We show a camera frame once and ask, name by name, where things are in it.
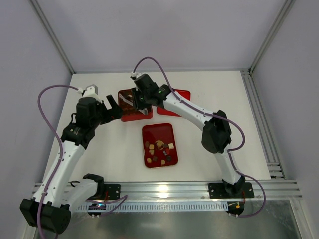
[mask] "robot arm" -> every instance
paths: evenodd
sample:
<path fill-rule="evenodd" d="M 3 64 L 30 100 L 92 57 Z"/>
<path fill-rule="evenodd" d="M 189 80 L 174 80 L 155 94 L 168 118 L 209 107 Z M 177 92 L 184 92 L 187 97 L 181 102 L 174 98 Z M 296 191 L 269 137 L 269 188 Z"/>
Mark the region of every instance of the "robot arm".
<path fill-rule="evenodd" d="M 158 87 L 147 74 L 140 74 L 137 78 L 133 77 L 132 79 L 136 84 L 136 87 L 132 88 L 134 106 L 137 109 L 142 109 L 149 105 L 160 106 L 179 114 L 196 125 L 202 131 L 203 147 L 207 151 L 215 154 L 222 171 L 226 191 L 230 196 L 237 194 L 241 190 L 245 178 L 235 172 L 227 153 L 227 150 L 231 148 L 231 130 L 229 123 L 206 115 L 206 113 L 212 114 L 213 112 L 197 106 L 176 91 L 172 93 L 167 85 Z M 186 104 L 182 103 L 175 94 L 180 99 L 183 99 Z M 201 114 L 193 108 L 200 109 L 204 113 Z M 227 118 L 226 114 L 221 110 L 214 114 Z"/>
<path fill-rule="evenodd" d="M 60 153 L 56 156 L 43 184 L 33 198 L 23 199 L 20 210 L 30 226 L 37 226 L 36 215 L 39 202 L 44 187 L 53 175 L 43 201 L 41 226 L 57 234 L 65 231 L 70 222 L 71 213 L 85 200 L 100 198 L 106 192 L 103 177 L 87 174 L 79 185 L 64 194 L 73 169 L 94 137 L 95 129 L 99 125 L 109 123 L 122 116 L 122 109 L 111 95 L 107 96 L 107 99 L 112 108 L 107 109 L 97 93 L 97 87 L 94 85 L 88 86 L 83 91 L 76 106 L 76 113 L 74 113 L 75 122 L 72 120 L 63 130 L 61 137 L 63 157 L 59 167 L 57 170 L 55 169 Z"/>

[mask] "small food item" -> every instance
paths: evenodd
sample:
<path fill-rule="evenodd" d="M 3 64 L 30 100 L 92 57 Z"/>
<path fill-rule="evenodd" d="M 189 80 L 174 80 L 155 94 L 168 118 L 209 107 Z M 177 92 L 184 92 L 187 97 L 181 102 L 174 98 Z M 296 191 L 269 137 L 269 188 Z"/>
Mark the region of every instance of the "small food item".
<path fill-rule="evenodd" d="M 164 142 L 163 141 L 156 141 L 156 146 L 158 147 L 158 148 L 162 148 L 162 146 L 163 146 L 163 144 L 164 144 Z"/>
<path fill-rule="evenodd" d="M 173 143 L 169 143 L 169 144 L 168 144 L 168 148 L 169 148 L 169 149 L 175 149 L 175 148 L 174 148 L 174 144 L 173 144 Z"/>

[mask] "red tray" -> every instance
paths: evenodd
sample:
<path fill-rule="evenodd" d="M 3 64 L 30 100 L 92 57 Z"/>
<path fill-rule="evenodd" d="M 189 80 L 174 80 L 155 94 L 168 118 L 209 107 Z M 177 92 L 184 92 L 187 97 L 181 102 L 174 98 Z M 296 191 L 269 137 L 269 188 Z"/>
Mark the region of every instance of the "red tray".
<path fill-rule="evenodd" d="M 121 117 L 122 122 L 129 122 L 129 121 L 136 121 L 136 120 L 145 120 L 150 119 L 153 117 L 153 109 L 152 107 L 148 107 L 148 114 L 144 115 L 140 111 L 133 108 L 133 106 L 124 102 L 120 97 L 119 94 L 122 95 L 132 95 L 131 89 L 127 90 L 120 90 L 118 92 L 118 102 L 119 106 L 123 109 L 123 115 Z"/>
<path fill-rule="evenodd" d="M 186 90 L 176 90 L 177 92 L 179 92 L 181 94 L 181 96 L 185 97 L 186 99 L 190 100 L 190 91 L 186 91 Z M 156 112 L 160 115 L 167 115 L 167 116 L 179 116 L 178 114 L 172 112 L 172 111 L 168 111 L 163 109 L 162 107 L 157 107 Z"/>
<path fill-rule="evenodd" d="M 174 138 L 173 127 L 169 123 L 153 124 L 146 125 L 142 128 L 142 138 L 143 138 L 143 150 L 144 150 L 144 164 L 148 168 L 158 168 L 172 166 L 178 163 L 177 149 Z M 172 143 L 174 149 L 167 151 L 167 148 L 157 147 L 157 142 L 162 141 L 164 144 Z M 154 154 L 151 155 L 150 147 L 147 145 L 154 145 Z"/>

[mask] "cable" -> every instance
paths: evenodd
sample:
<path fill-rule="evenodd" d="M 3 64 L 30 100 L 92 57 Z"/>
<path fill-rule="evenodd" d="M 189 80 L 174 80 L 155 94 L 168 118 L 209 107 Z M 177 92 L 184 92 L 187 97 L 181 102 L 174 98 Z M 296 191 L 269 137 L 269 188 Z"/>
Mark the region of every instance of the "cable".
<path fill-rule="evenodd" d="M 123 203 L 127 198 L 128 198 L 128 196 L 125 195 L 125 196 L 121 197 L 120 199 L 118 199 L 117 202 L 118 202 L 119 200 L 122 200 L 122 202 L 120 202 L 120 203 L 119 203 L 115 208 L 113 208 L 112 210 L 110 210 L 110 211 L 108 211 L 108 212 L 106 212 L 106 213 L 101 214 L 100 217 L 105 217 L 106 215 L 109 215 L 109 214 L 111 214 L 112 212 L 114 212 L 117 208 L 119 208 L 119 207 L 122 205 L 122 203 Z"/>
<path fill-rule="evenodd" d="M 115 208 L 113 208 L 112 210 L 110 210 L 110 211 L 108 211 L 108 212 L 106 212 L 106 213 L 104 213 L 104 214 L 101 214 L 99 217 L 105 217 L 106 215 L 109 215 L 109 214 L 111 214 L 112 212 L 114 212 L 117 208 L 119 208 L 119 207 L 123 204 L 124 201 L 127 200 L 127 198 L 128 198 L 128 196 L 125 195 L 125 196 L 121 197 L 120 199 L 116 200 L 116 202 L 118 202 L 119 200 L 122 200 L 122 202 L 120 202 L 120 203 L 119 203 Z M 80 221 L 74 223 L 73 225 L 70 225 L 68 228 L 72 228 L 72 227 L 74 227 L 74 226 L 80 224 L 81 222 L 83 222 L 84 220 L 86 220 L 86 219 L 88 219 L 88 218 L 89 218 L 89 217 L 83 218 L 82 220 L 80 220 Z"/>
<path fill-rule="evenodd" d="M 49 87 L 46 87 L 44 88 L 39 96 L 38 96 L 38 107 L 39 107 L 39 110 L 40 110 L 40 113 L 44 119 L 44 121 L 46 122 L 46 124 L 49 126 L 50 130 L 52 131 L 52 133 L 54 134 L 54 137 L 58 140 L 58 144 L 59 144 L 59 148 L 60 148 L 60 157 L 58 159 L 58 162 L 55 166 L 55 168 L 53 169 L 53 172 L 52 174 L 50 175 L 45 187 L 44 187 L 44 190 L 43 190 L 43 193 L 42 193 L 42 196 L 41 196 L 41 199 L 40 199 L 40 203 L 39 203 L 39 207 L 38 207 L 38 211 L 37 211 L 37 215 L 36 215 L 36 220 L 37 220 L 37 226 L 38 226 L 38 229 L 39 229 L 39 234 L 41 236 L 42 239 L 45 239 L 45 235 L 44 235 L 44 232 L 43 232 L 43 229 L 42 229 L 42 226 L 41 226 L 41 210 L 42 210 L 42 205 L 43 205 L 43 201 L 44 201 L 44 198 L 45 198 L 45 195 L 46 195 L 46 192 L 49 188 L 49 185 L 56 173 L 56 171 L 58 170 L 60 164 L 61 164 L 61 161 L 62 161 L 62 158 L 63 158 L 63 146 L 62 146 L 62 141 L 61 139 L 59 138 L 57 132 L 55 131 L 55 129 L 53 128 L 53 126 L 50 124 L 49 120 L 47 119 L 47 117 L 45 116 L 44 112 L 43 112 L 43 109 L 42 109 L 42 106 L 41 106 L 41 96 L 43 95 L 44 92 L 46 92 L 47 90 L 51 89 L 51 88 L 55 88 L 55 87 L 66 87 L 66 88 L 72 88 L 72 89 L 75 89 L 75 90 L 78 90 L 78 88 L 74 87 L 74 86 L 68 86 L 68 85 L 53 85 L 53 86 L 49 86 Z"/>
<path fill-rule="evenodd" d="M 175 93 L 175 90 L 174 90 L 173 87 L 171 86 L 171 84 L 170 84 L 170 82 L 169 82 L 169 80 L 168 80 L 168 77 L 167 77 L 167 75 L 166 75 L 166 73 L 165 73 L 163 67 L 160 65 L 160 63 L 159 63 L 155 58 L 153 58 L 153 57 L 151 57 L 151 56 L 146 56 L 146 57 L 142 58 L 142 59 L 136 64 L 136 66 L 135 66 L 135 68 L 134 68 L 134 70 L 133 70 L 133 73 L 136 71 L 136 69 L 138 68 L 138 66 L 139 66 L 144 60 L 146 60 L 146 59 L 153 60 L 153 61 L 157 64 L 157 66 L 159 67 L 160 71 L 162 72 L 162 74 L 163 74 L 163 76 L 164 76 L 164 78 L 165 78 L 165 80 L 166 80 L 166 82 L 167 82 L 167 85 L 168 85 L 170 91 L 173 93 L 173 95 L 174 95 L 179 101 L 181 101 L 182 103 L 184 103 L 185 105 L 187 105 L 187 106 L 190 107 L 191 109 L 195 110 L 196 112 L 203 114 L 204 116 L 212 116 L 212 117 L 215 117 L 215 118 L 218 118 L 218 119 L 227 121 L 227 122 L 231 123 L 233 126 L 235 126 L 235 127 L 239 130 L 239 132 L 240 132 L 240 134 L 241 134 L 243 140 L 242 140 L 241 144 L 240 144 L 237 148 L 232 148 L 232 149 L 229 149 L 229 150 L 227 151 L 227 153 L 228 153 L 228 155 L 229 155 L 230 162 L 231 162 L 232 167 L 234 168 L 234 170 L 235 170 L 236 173 L 238 173 L 239 175 L 241 175 L 241 176 L 243 176 L 243 177 L 247 177 L 247 178 L 250 178 L 250 179 L 254 180 L 254 181 L 259 185 L 259 187 L 261 188 L 261 190 L 262 190 L 262 192 L 263 192 L 263 195 L 264 195 L 264 201 L 263 201 L 263 204 L 262 204 L 261 208 L 260 208 L 257 212 L 255 212 L 255 213 L 252 213 L 252 214 L 250 214 L 250 215 L 245 215 L 245 216 L 237 216 L 237 215 L 233 215 L 233 216 L 240 217 L 240 218 L 249 218 L 249 217 L 252 217 L 252 216 L 257 215 L 258 213 L 260 213 L 260 212 L 263 210 L 263 208 L 265 207 L 265 204 L 266 204 L 266 193 L 265 193 L 265 190 L 264 190 L 263 186 L 262 186 L 255 178 L 253 178 L 253 177 L 251 177 L 251 176 L 248 176 L 248 175 L 245 175 L 245 174 L 239 172 L 239 171 L 237 170 L 237 168 L 235 167 L 234 161 L 233 161 L 233 159 L 232 159 L 232 157 L 231 157 L 231 155 L 230 155 L 230 152 L 231 152 L 231 151 L 237 151 L 237 150 L 241 149 L 241 148 L 244 146 L 244 144 L 245 144 L 245 142 L 246 142 L 246 137 L 245 137 L 244 131 L 243 131 L 243 130 L 239 127 L 239 125 L 237 125 L 235 122 L 233 122 L 233 121 L 231 121 L 231 120 L 229 120 L 229 119 L 227 119 L 227 118 L 224 118 L 224 117 L 222 117 L 222 116 L 218 116 L 218 115 L 216 115 L 216 114 L 211 114 L 211 113 L 207 113 L 207 112 L 205 112 L 205 111 L 202 111 L 202 110 L 200 110 L 200 109 L 198 109 L 198 108 L 196 108 L 196 107 L 190 105 L 188 102 L 184 101 L 183 99 L 181 99 L 181 98 Z"/>
<path fill-rule="evenodd" d="M 235 216 L 235 217 L 239 217 L 239 218 L 250 218 L 250 217 L 253 217 L 253 216 L 259 214 L 259 213 L 264 209 L 264 207 L 265 207 L 265 205 L 266 205 L 266 193 L 265 193 L 265 190 L 264 190 L 263 186 L 260 184 L 260 182 L 258 182 L 257 179 L 255 179 L 255 178 L 253 178 L 253 177 L 251 177 L 251 176 L 248 176 L 248 175 L 246 175 L 246 174 L 243 174 L 243 173 L 239 172 L 239 171 L 237 170 L 237 168 L 235 167 L 234 160 L 233 160 L 231 154 L 228 153 L 228 155 L 229 155 L 229 159 L 230 159 L 231 165 L 233 166 L 235 172 L 238 173 L 238 174 L 241 175 L 241 176 L 244 176 L 244 177 L 247 177 L 247 178 L 250 178 L 250 179 L 254 180 L 254 181 L 258 184 L 258 186 L 260 187 L 260 189 L 261 189 L 261 191 L 263 192 L 263 195 L 264 195 L 263 204 L 262 204 L 262 206 L 260 207 L 260 209 L 259 209 L 258 211 L 254 212 L 254 213 L 252 213 L 252 214 L 249 214 L 249 215 L 239 215 L 239 216 L 238 216 L 238 215 L 235 215 L 235 214 L 230 214 L 230 215 Z"/>
<path fill-rule="evenodd" d="M 104 198 L 104 202 L 106 202 L 109 198 L 109 191 L 106 191 L 105 193 L 105 198 Z"/>
<path fill-rule="evenodd" d="M 128 196 L 125 195 L 125 196 L 123 196 L 123 197 L 121 197 L 121 198 L 119 198 L 119 199 L 117 199 L 117 200 L 114 200 L 114 201 L 111 201 L 111 202 L 103 202 L 103 203 L 101 203 L 101 202 L 99 202 L 99 201 L 94 201 L 94 200 L 86 200 L 86 202 L 98 203 L 98 204 L 112 204 L 112 203 L 117 203 L 117 202 L 119 202 L 120 200 L 123 200 L 124 198 L 127 198 L 127 197 L 128 197 Z"/>
<path fill-rule="evenodd" d="M 73 188 L 75 188 L 75 185 L 74 185 L 73 183 L 80 183 L 80 181 L 76 181 L 76 180 L 75 180 L 75 181 L 71 181 L 71 182 L 70 182 L 71 186 L 72 186 Z"/>
<path fill-rule="evenodd" d="M 41 237 L 42 239 L 45 239 L 45 235 L 44 235 L 44 232 L 43 232 L 43 229 L 42 229 L 42 226 L 41 226 L 41 210 L 42 210 L 43 201 L 44 201 L 44 198 L 45 198 L 45 196 L 46 196 L 46 192 L 47 192 L 47 190 L 48 190 L 48 188 L 49 188 L 49 185 L 50 185 L 50 183 L 51 183 L 51 181 L 52 181 L 52 179 L 53 179 L 53 177 L 54 177 L 56 171 L 58 170 L 58 168 L 59 168 L 59 166 L 60 166 L 60 164 L 61 164 L 61 162 L 62 162 L 62 159 L 63 159 L 63 146 L 62 146 L 62 141 L 61 141 L 61 139 L 59 138 L 59 136 L 58 136 L 57 132 L 55 131 L 55 129 L 53 128 L 53 126 L 50 124 L 50 122 L 49 122 L 49 120 L 47 119 L 47 117 L 45 116 L 45 114 L 44 114 L 44 112 L 43 112 L 43 109 L 42 109 L 42 106 L 41 106 L 41 97 L 42 97 L 43 93 L 46 92 L 47 90 L 52 89 L 52 88 L 55 88 L 55 87 L 66 87 L 66 88 L 72 88 L 72 89 L 75 89 L 75 90 L 79 90 L 78 88 L 76 88 L 76 87 L 74 87 L 74 86 L 68 86 L 68 85 L 52 85 L 52 86 L 49 86 L 49 87 L 46 87 L 45 89 L 43 89 L 43 90 L 40 92 L 39 96 L 38 96 L 38 101 L 37 101 L 37 103 L 38 103 L 38 107 L 39 107 L 40 113 L 41 113 L 41 115 L 42 115 L 44 121 L 45 121 L 46 124 L 49 126 L 50 130 L 52 131 L 52 133 L 54 134 L 54 137 L 57 139 L 58 144 L 59 144 L 59 149 L 60 149 L 60 156 L 59 156 L 58 162 L 57 162 L 57 164 L 55 165 L 55 168 L 54 168 L 52 174 L 50 175 L 50 177 L 49 177 L 49 179 L 48 179 L 48 181 L 47 181 L 47 183 L 46 183 L 46 185 L 45 185 L 45 187 L 44 187 L 44 190 L 43 190 L 43 193 L 42 193 L 40 202 L 39 202 L 39 207 L 38 207 L 37 215 L 36 215 L 37 226 L 38 226 L 38 229 L 39 229 L 40 237 Z M 111 204 L 111 203 L 116 203 L 116 202 L 118 202 L 118 201 L 120 201 L 120 200 L 123 200 L 123 201 L 122 201 L 119 205 L 117 205 L 114 209 L 112 209 L 111 211 L 109 211 L 109 212 L 107 212 L 107 213 L 105 213 L 105 214 L 103 214 L 103 215 L 101 215 L 101 216 L 108 215 L 108 214 L 112 213 L 114 210 L 116 210 L 116 209 L 127 199 L 127 197 L 128 197 L 128 196 L 125 195 L 125 196 L 123 196 L 123 197 L 121 197 L 121 198 L 119 198 L 119 199 L 117 199 L 117 200 L 112 201 L 112 202 L 105 202 L 104 204 Z"/>
<path fill-rule="evenodd" d="M 245 192 L 244 192 L 244 191 L 243 191 L 243 198 L 244 198 L 243 204 L 245 204 L 245 203 L 246 203 L 246 195 L 245 195 Z"/>

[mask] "white wall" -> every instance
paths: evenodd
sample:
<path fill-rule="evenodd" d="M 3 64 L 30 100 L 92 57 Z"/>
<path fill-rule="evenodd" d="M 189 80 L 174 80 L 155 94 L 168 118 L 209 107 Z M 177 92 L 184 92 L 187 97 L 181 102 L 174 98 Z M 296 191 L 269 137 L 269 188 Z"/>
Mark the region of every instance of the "white wall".
<path fill-rule="evenodd" d="M 75 71 L 110 72 L 248 68 L 285 0 L 38 1 Z"/>
<path fill-rule="evenodd" d="M 27 0 L 3 0 L 0 7 L 0 234 L 21 238 L 19 210 L 43 176 L 53 136 L 37 109 L 46 86 L 68 84 L 64 66 Z M 49 120 L 57 126 L 66 91 L 43 97 Z"/>
<path fill-rule="evenodd" d="M 284 159 L 319 225 L 319 1 L 296 1 L 255 79 Z"/>

